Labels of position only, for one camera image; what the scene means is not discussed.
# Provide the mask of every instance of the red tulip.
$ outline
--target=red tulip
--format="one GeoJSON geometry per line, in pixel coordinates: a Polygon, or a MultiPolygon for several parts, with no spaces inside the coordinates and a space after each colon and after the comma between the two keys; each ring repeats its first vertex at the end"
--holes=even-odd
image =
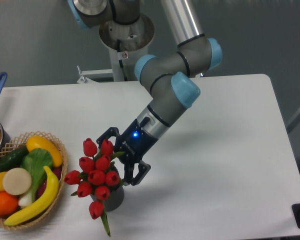
{"type": "Polygon", "coordinates": [[[92,219],[97,219],[104,212],[104,205],[100,201],[94,201],[89,206],[89,212],[92,219]]]}
{"type": "Polygon", "coordinates": [[[79,159],[79,166],[86,174],[90,173],[92,170],[95,170],[95,161],[90,157],[83,156],[79,159]]]}
{"type": "Polygon", "coordinates": [[[101,171],[105,171],[110,167],[111,158],[107,155],[103,155],[97,161],[95,161],[95,168],[101,171]]]}
{"type": "Polygon", "coordinates": [[[81,181],[81,178],[78,177],[79,174],[80,174],[80,172],[77,170],[68,172],[64,177],[64,182],[69,185],[79,184],[81,181]]]}
{"type": "Polygon", "coordinates": [[[106,174],[100,170],[93,170],[88,174],[88,181],[94,185],[101,185],[106,180],[106,174]]]}
{"type": "Polygon", "coordinates": [[[116,171],[109,171],[105,176],[105,184],[108,186],[117,185],[120,181],[119,175],[116,171]]]}
{"type": "Polygon", "coordinates": [[[94,191],[94,195],[97,199],[107,200],[110,196],[110,190],[106,186],[98,186],[94,191]]]}
{"type": "Polygon", "coordinates": [[[89,182],[83,181],[79,184],[78,190],[76,193],[78,194],[79,198],[84,198],[92,193],[92,186],[89,182]]]}
{"type": "Polygon", "coordinates": [[[108,156],[114,153],[114,145],[111,141],[107,139],[103,140],[101,144],[101,153],[108,156]]]}
{"type": "Polygon", "coordinates": [[[91,140],[91,138],[87,138],[83,141],[83,152],[84,155],[88,157],[93,157],[97,154],[98,148],[97,145],[91,140]]]}

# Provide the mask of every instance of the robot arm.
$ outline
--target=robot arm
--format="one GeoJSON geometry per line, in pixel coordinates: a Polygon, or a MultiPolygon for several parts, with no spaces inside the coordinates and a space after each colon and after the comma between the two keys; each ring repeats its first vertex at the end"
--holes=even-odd
{"type": "Polygon", "coordinates": [[[115,152],[125,152],[119,160],[124,164],[126,185],[142,181],[151,168],[142,161],[143,156],[199,97],[200,89],[189,77],[205,73],[222,60],[219,44],[205,37],[191,1],[161,0],[161,3],[178,51],[162,59],[144,55],[136,62],[134,74],[152,101],[122,134],[116,127],[110,127],[97,139],[100,145],[104,139],[116,137],[115,152]],[[134,177],[135,164],[138,173],[134,177]]]}

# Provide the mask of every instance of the white table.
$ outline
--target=white table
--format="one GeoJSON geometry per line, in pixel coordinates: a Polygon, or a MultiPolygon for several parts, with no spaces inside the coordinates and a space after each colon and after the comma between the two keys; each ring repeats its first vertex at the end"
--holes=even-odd
{"type": "MultiPolygon", "coordinates": [[[[292,204],[300,175],[266,75],[196,78],[201,96],[144,156],[152,169],[125,187],[123,204],[108,214],[113,240],[238,240],[300,235],[292,204]]],[[[11,137],[51,132],[79,170],[82,142],[109,127],[122,133],[151,101],[138,82],[7,87],[0,121],[11,137]]],[[[122,172],[122,166],[116,165],[122,172]]],[[[0,240],[107,240],[92,220],[89,197],[60,202],[37,227],[0,240]]]]}

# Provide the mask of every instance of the tulip leaf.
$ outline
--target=tulip leaf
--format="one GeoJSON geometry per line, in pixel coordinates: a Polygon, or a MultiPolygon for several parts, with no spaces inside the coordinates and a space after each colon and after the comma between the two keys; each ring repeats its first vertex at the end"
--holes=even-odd
{"type": "Polygon", "coordinates": [[[94,157],[93,157],[93,161],[97,161],[99,158],[101,158],[102,153],[101,151],[99,151],[94,157]]]}
{"type": "Polygon", "coordinates": [[[75,191],[75,192],[71,193],[70,196],[77,196],[77,195],[78,195],[78,193],[77,193],[77,191],[75,191]]]}
{"type": "Polygon", "coordinates": [[[120,186],[123,186],[125,184],[121,178],[119,179],[119,184],[120,184],[120,186]]]}
{"type": "Polygon", "coordinates": [[[110,158],[111,158],[111,160],[113,160],[113,159],[115,159],[115,158],[118,158],[118,157],[122,156],[123,154],[125,154],[125,151],[117,151],[117,152],[115,152],[114,154],[112,154],[112,155],[110,156],[110,158]]]}
{"type": "Polygon", "coordinates": [[[108,234],[108,236],[111,237],[110,227],[109,227],[109,223],[108,223],[108,216],[107,216],[106,210],[103,211],[103,213],[100,217],[101,217],[103,227],[104,227],[104,230],[105,230],[106,234],[108,234]]]}
{"type": "Polygon", "coordinates": [[[83,171],[78,174],[78,177],[81,178],[83,181],[88,181],[88,174],[83,171]]]}
{"type": "Polygon", "coordinates": [[[80,172],[80,173],[78,174],[78,177],[79,177],[79,178],[87,177],[87,176],[88,176],[88,174],[85,173],[84,171],[82,171],[82,172],[80,172]]]}

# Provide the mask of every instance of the yellow banana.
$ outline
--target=yellow banana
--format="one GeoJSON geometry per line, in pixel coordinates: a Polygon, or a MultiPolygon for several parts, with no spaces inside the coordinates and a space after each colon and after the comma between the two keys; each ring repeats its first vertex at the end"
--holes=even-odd
{"type": "Polygon", "coordinates": [[[47,175],[46,189],[44,193],[31,205],[9,216],[4,221],[5,225],[15,226],[28,221],[42,213],[53,203],[59,190],[59,180],[48,166],[44,166],[43,168],[47,175]]]}

